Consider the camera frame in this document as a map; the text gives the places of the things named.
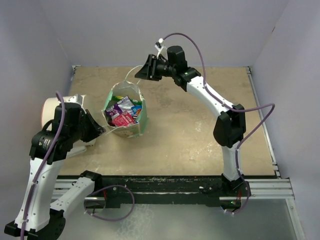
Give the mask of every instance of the white wall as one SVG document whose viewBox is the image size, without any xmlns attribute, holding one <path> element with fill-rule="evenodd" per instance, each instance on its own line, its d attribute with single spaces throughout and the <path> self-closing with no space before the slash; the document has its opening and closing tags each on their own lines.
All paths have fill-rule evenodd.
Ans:
<svg viewBox="0 0 320 240">
<path fill-rule="evenodd" d="M 320 1 L 290 0 L 253 65 L 282 177 L 290 177 L 309 240 L 320 238 Z"/>
<path fill-rule="evenodd" d="M 207 66 L 251 66 L 288 0 L 41 0 L 73 65 L 144 64 L 154 44 L 182 32 L 199 45 Z M 193 46 L 181 44 L 191 65 Z"/>
<path fill-rule="evenodd" d="M 72 67 L 41 4 L 0 2 L 0 239 L 21 207 L 44 101 L 68 92 Z"/>
</svg>

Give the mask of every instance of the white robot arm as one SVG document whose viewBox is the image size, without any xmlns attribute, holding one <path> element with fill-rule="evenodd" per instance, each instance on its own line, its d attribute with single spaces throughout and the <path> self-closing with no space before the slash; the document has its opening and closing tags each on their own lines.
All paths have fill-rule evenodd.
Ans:
<svg viewBox="0 0 320 240">
<path fill-rule="evenodd" d="M 172 77 L 176 85 L 204 103 L 217 119 L 213 135 L 222 147 L 223 176 L 230 182 L 239 179 L 242 174 L 241 154 L 237 146 L 246 132 L 245 113 L 233 112 L 225 105 L 232 106 L 235 110 L 244 110 L 244 107 L 227 101 L 206 84 L 206 88 L 220 102 L 213 98 L 205 89 L 201 74 L 196 69 L 188 67 L 185 52 L 180 46 L 166 48 L 163 39 L 160 39 L 155 44 L 155 48 L 158 50 L 157 55 L 149 54 L 145 65 L 135 77 L 152 81 L 159 81 L 162 77 Z M 167 51 L 168 59 L 162 55 L 164 50 Z M 237 162 L 235 161 L 236 152 L 238 152 Z"/>
<path fill-rule="evenodd" d="M 54 118 L 32 138 L 24 200 L 15 221 L 5 226 L 6 234 L 21 239 L 28 236 L 28 239 L 56 240 L 70 212 L 87 195 L 101 188 L 101 175 L 85 171 L 72 188 L 51 203 L 57 176 L 73 144 L 79 140 L 88 143 L 106 131 L 83 108 L 82 100 L 76 94 L 64 107 L 57 106 Z"/>
</svg>

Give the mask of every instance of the purple snack packet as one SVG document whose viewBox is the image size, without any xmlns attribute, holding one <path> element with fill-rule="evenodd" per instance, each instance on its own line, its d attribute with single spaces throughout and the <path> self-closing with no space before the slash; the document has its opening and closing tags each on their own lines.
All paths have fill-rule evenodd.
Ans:
<svg viewBox="0 0 320 240">
<path fill-rule="evenodd" d="M 114 118 L 118 117 L 122 113 L 122 111 L 118 106 L 114 105 L 107 108 L 105 110 L 105 113 L 113 120 Z"/>
</svg>

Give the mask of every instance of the wooden table surface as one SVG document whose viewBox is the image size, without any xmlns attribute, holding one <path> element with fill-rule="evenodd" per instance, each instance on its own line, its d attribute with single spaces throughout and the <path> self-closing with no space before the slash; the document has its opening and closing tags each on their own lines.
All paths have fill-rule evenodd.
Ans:
<svg viewBox="0 0 320 240">
<path fill-rule="evenodd" d="M 122 81 L 130 69 L 78 67 L 70 95 L 90 95 L 98 112 L 111 87 Z M 127 80 L 136 83 L 135 72 Z M 244 67 L 207 67 L 206 75 L 207 82 L 230 102 L 246 109 L 256 107 Z M 103 135 L 85 153 L 68 158 L 60 174 L 79 175 L 89 170 L 102 175 L 220 175 L 222 149 L 213 137 L 216 119 L 209 110 L 168 77 L 160 82 L 141 80 L 139 87 L 149 117 L 144 135 Z M 246 134 L 259 121 L 258 112 L 246 113 Z M 242 145 L 241 151 L 245 175 L 274 175 L 262 128 Z"/>
</svg>

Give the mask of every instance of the green paper bag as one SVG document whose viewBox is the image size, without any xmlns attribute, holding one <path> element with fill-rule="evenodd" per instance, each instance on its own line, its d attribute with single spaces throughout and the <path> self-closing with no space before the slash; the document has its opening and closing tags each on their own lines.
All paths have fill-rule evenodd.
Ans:
<svg viewBox="0 0 320 240">
<path fill-rule="evenodd" d="M 141 112 L 137 118 L 138 123 L 131 125 L 131 126 L 121 126 L 121 127 L 108 125 L 108 119 L 105 114 L 106 113 L 105 110 L 117 103 L 116 101 L 114 101 L 112 99 L 113 96 L 121 96 L 121 97 L 129 96 L 129 98 L 132 100 L 138 100 L 138 101 L 142 102 L 142 104 L 141 104 L 142 109 L 141 109 Z M 105 101 L 105 104 L 104 104 L 102 111 L 103 111 L 103 115 L 107 121 L 108 128 L 113 133 L 115 133 L 116 135 L 118 135 L 120 137 L 136 138 L 136 137 L 142 136 L 146 130 L 147 123 L 148 123 L 146 101 L 140 91 L 140 88 L 132 82 L 124 80 L 124 81 L 121 81 L 121 82 L 115 84 L 109 92 L 109 95 Z"/>
</svg>

